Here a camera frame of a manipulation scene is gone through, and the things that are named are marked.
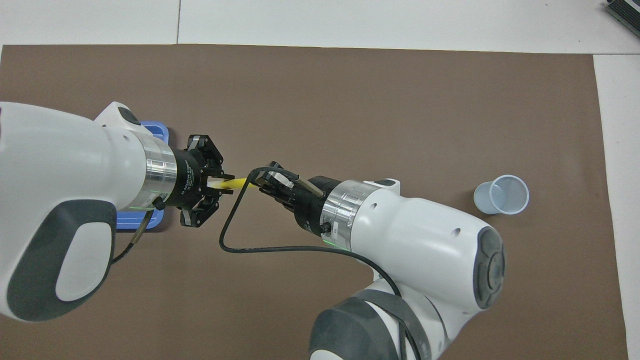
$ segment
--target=green light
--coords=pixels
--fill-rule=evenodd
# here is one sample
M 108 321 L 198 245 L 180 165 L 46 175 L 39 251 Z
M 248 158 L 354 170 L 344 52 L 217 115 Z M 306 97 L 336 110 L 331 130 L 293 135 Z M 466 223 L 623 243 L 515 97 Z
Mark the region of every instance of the green light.
M 338 246 L 338 245 L 336 245 L 336 244 L 334 244 L 334 243 L 332 243 L 332 242 L 330 242 L 330 241 L 327 241 L 327 240 L 323 240 L 323 241 L 324 241 L 325 243 L 329 244 L 329 245 L 333 245 L 333 246 L 337 247 L 338 249 L 342 249 L 342 250 L 345 250 L 345 251 L 350 251 L 350 250 L 347 250 L 347 249 L 345 249 L 344 247 Z

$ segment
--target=white plastic cup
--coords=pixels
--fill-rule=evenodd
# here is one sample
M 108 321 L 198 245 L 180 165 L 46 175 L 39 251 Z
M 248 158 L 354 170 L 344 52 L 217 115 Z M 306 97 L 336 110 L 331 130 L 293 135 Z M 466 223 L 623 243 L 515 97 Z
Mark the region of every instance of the white plastic cup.
M 485 214 L 515 215 L 527 207 L 529 188 L 517 176 L 499 176 L 478 185 L 474 191 L 474 202 L 478 210 Z

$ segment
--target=brown mat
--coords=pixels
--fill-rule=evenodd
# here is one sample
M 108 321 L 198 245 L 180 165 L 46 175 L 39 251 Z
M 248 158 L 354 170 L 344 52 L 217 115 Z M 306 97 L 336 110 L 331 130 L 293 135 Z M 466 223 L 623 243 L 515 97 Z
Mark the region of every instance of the brown mat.
M 404 196 L 480 216 L 506 242 L 502 298 L 443 359 L 627 358 L 590 55 L 4 46 L 0 99 L 91 119 L 120 101 L 164 122 L 172 145 L 211 135 L 237 176 L 277 160 L 308 177 L 400 179 Z M 481 216 L 472 191 L 501 174 L 527 182 L 529 207 Z M 367 286 L 371 272 L 331 254 L 224 253 L 218 235 L 233 200 L 200 229 L 169 212 L 163 231 L 144 235 L 69 315 L 0 319 L 0 356 L 304 358 L 317 314 Z M 118 235 L 118 249 L 129 237 Z M 320 240 L 253 193 L 229 242 Z

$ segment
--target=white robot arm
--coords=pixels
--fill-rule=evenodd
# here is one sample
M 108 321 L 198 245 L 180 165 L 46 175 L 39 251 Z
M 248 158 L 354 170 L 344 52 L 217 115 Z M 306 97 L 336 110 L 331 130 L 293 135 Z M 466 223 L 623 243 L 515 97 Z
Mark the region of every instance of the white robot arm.
M 116 210 L 182 210 L 198 227 L 223 191 L 208 136 L 189 149 L 154 138 L 123 104 L 96 119 L 0 102 L 0 313 L 35 322 L 63 315 L 102 284 L 113 257 Z
M 222 163 L 208 136 L 173 149 L 117 102 L 94 121 L 0 102 L 0 313 L 37 322 L 90 297 L 112 262 L 116 210 L 177 206 L 182 225 L 202 225 L 232 192 L 207 186 L 210 177 L 233 179 Z M 271 168 L 249 181 L 397 287 L 374 271 L 370 286 L 322 312 L 312 359 L 436 359 L 499 296 L 502 240 L 482 220 L 404 198 L 393 179 L 304 180 Z
M 401 293 L 394 295 L 374 270 L 364 291 L 318 316 L 313 360 L 437 359 L 502 291 L 505 253 L 498 232 L 448 206 L 400 196 L 398 180 L 317 176 L 301 183 L 265 171 L 253 182 L 330 247 L 376 263 Z

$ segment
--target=white floor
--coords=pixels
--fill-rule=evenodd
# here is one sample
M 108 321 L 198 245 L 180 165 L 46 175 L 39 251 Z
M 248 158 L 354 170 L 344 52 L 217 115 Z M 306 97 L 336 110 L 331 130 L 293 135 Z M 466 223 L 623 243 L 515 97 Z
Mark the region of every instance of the white floor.
M 604 0 L 2 0 L 2 44 L 254 44 L 594 56 L 629 358 L 640 360 L 640 38 Z

